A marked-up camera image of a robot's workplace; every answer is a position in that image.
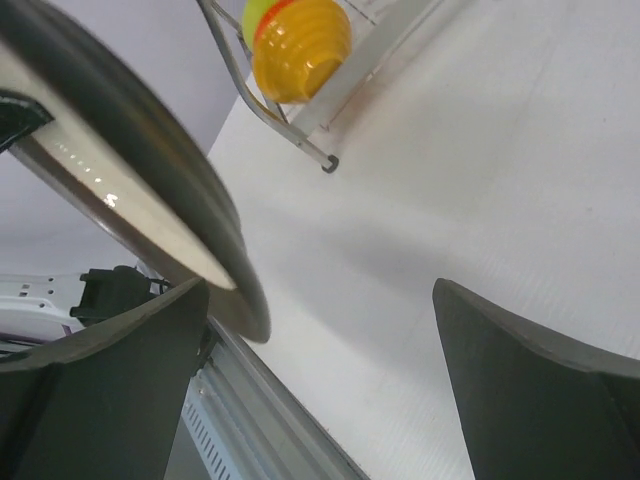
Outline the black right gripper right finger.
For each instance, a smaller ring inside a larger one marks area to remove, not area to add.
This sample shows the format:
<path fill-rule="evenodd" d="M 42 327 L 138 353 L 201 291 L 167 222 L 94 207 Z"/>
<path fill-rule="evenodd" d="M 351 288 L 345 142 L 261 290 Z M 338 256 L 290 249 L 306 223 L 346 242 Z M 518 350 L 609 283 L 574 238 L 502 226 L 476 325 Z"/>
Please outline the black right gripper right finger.
<path fill-rule="evenodd" d="M 432 292 L 477 479 L 636 479 L 639 362 L 443 278 Z"/>

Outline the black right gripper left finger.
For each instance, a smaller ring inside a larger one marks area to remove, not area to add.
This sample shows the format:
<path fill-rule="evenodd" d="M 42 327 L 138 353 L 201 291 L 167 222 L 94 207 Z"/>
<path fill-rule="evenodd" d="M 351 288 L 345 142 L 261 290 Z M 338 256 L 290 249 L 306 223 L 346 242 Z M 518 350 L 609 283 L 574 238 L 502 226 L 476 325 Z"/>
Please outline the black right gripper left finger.
<path fill-rule="evenodd" d="M 193 279 L 2 358 L 2 478 L 163 478 L 208 304 Z"/>

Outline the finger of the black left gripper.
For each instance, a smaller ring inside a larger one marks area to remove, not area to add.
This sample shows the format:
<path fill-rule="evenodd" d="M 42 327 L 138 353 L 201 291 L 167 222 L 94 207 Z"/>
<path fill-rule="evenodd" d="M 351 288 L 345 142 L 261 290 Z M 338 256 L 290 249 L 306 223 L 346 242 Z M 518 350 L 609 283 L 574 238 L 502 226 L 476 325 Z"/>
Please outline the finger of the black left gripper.
<path fill-rule="evenodd" d="M 1 150 L 8 150 L 15 142 L 31 135 L 52 120 L 53 116 L 35 99 L 17 91 L 1 89 Z"/>

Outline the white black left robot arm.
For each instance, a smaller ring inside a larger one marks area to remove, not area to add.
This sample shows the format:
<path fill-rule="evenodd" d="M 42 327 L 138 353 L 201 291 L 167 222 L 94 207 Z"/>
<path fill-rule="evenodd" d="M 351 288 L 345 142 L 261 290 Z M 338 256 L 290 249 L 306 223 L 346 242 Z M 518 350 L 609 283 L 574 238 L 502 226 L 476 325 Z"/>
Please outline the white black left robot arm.
<path fill-rule="evenodd" d="M 1 352 L 47 343 L 135 308 L 170 284 L 143 265 L 117 265 L 114 240 L 62 202 L 22 159 L 45 153 L 92 200 L 113 207 L 118 193 L 97 157 L 69 140 L 26 96 L 1 92 Z"/>

